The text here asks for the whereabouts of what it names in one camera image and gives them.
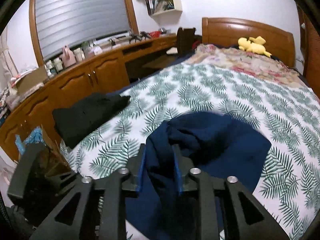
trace cabinet door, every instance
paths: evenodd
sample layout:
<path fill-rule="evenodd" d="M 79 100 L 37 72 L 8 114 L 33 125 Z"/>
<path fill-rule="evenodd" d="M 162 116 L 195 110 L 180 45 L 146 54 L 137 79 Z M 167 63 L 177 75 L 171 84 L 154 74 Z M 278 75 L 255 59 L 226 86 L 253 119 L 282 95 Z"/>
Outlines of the cabinet door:
<path fill-rule="evenodd" d="M 109 93 L 130 84 L 122 53 L 99 58 L 90 64 L 97 91 Z"/>
<path fill-rule="evenodd" d="M 76 67 L 66 73 L 54 86 L 55 96 L 64 108 L 68 108 L 82 98 L 91 95 L 95 89 L 92 73 L 87 65 Z"/>
<path fill-rule="evenodd" d="M 51 87 L 31 98 L 22 110 L 30 131 L 37 126 L 43 126 L 50 139 L 60 143 L 61 138 L 54 129 L 55 122 L 52 117 L 52 111 L 58 107 Z"/>
<path fill-rule="evenodd" d="M 18 161 L 19 151 L 15 145 L 16 134 L 23 141 L 29 133 L 24 116 L 20 113 L 12 113 L 0 128 L 0 146 L 12 159 Z"/>

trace dark wooden furniture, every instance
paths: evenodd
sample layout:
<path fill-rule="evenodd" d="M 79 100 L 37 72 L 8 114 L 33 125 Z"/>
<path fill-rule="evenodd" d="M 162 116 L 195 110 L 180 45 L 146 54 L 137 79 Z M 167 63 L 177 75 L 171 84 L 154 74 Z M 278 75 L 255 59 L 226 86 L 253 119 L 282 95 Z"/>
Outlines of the dark wooden furniture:
<path fill-rule="evenodd" d="M 314 93 L 320 97 L 320 36 L 307 15 L 298 6 L 301 52 L 304 57 L 303 75 Z"/>
<path fill-rule="evenodd" d="M 52 141 L 60 143 L 54 129 L 52 111 L 70 107 L 93 92 L 109 93 L 129 85 L 125 63 L 168 49 L 176 35 L 145 40 L 106 51 L 70 67 L 49 80 L 44 87 L 23 101 L 0 127 L 0 146 L 12 160 L 18 160 L 15 135 L 24 140 L 37 126 L 43 126 Z"/>
<path fill-rule="evenodd" d="M 282 60 L 288 67 L 294 67 L 295 47 L 292 33 L 276 27 L 235 18 L 202 18 L 202 42 L 231 46 L 238 44 L 241 37 L 261 36 L 264 45 L 272 55 Z"/>

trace metal screw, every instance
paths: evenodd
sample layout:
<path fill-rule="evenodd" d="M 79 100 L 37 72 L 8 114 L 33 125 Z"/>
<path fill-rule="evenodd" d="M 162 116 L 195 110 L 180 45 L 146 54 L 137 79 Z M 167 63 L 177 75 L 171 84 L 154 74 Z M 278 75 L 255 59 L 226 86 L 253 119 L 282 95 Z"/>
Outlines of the metal screw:
<path fill-rule="evenodd" d="M 238 178 L 236 176 L 229 176 L 227 177 L 227 181 L 230 183 L 236 183 L 238 181 Z"/>
<path fill-rule="evenodd" d="M 90 176 L 84 176 L 81 179 L 82 183 L 90 183 L 92 181 L 92 178 Z"/>
<path fill-rule="evenodd" d="M 118 172 L 119 172 L 120 174 L 128 174 L 128 173 L 129 173 L 129 169 L 126 168 L 126 167 L 120 168 L 120 169 L 118 170 Z"/>
<path fill-rule="evenodd" d="M 199 174 L 199 173 L 201 173 L 201 169 L 199 169 L 199 168 L 191 168 L 190 169 L 190 173 L 191 174 Z"/>

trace bed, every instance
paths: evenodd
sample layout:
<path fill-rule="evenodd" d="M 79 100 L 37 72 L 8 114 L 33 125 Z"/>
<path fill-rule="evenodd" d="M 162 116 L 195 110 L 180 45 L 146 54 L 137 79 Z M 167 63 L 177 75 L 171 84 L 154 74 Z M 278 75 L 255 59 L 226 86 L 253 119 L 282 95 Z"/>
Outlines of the bed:
<path fill-rule="evenodd" d="M 291 70 L 293 36 L 242 19 L 203 18 L 203 43 L 191 57 L 118 91 L 131 96 L 116 117 L 61 152 L 79 173 L 102 178 L 125 166 L 164 120 L 194 111 L 230 114 L 249 123 L 270 142 L 253 195 L 290 239 L 299 239 L 320 208 L 319 99 Z M 229 47 L 239 37 L 262 36 L 281 61 Z M 154 238 L 127 210 L 129 236 Z"/>

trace jar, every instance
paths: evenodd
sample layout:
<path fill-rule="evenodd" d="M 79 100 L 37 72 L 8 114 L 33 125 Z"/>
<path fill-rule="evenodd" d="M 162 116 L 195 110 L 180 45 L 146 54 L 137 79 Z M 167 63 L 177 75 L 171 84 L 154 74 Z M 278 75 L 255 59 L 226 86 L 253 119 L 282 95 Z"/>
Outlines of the jar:
<path fill-rule="evenodd" d="M 53 64 L 52 64 L 52 61 L 51 60 L 48 60 L 47 63 L 45 64 L 47 66 L 48 69 L 52 69 L 54 68 Z"/>
<path fill-rule="evenodd" d="M 82 50 L 81 50 L 80 48 L 75 49 L 75 50 L 73 51 L 73 53 L 75 54 L 75 57 L 76 57 L 77 62 L 83 61 L 83 59 L 82 59 Z"/>
<path fill-rule="evenodd" d="M 62 61 L 60 60 L 59 57 L 55 58 L 55 59 L 53 60 L 53 62 L 54 62 L 54 66 L 55 66 L 57 72 L 63 70 Z"/>

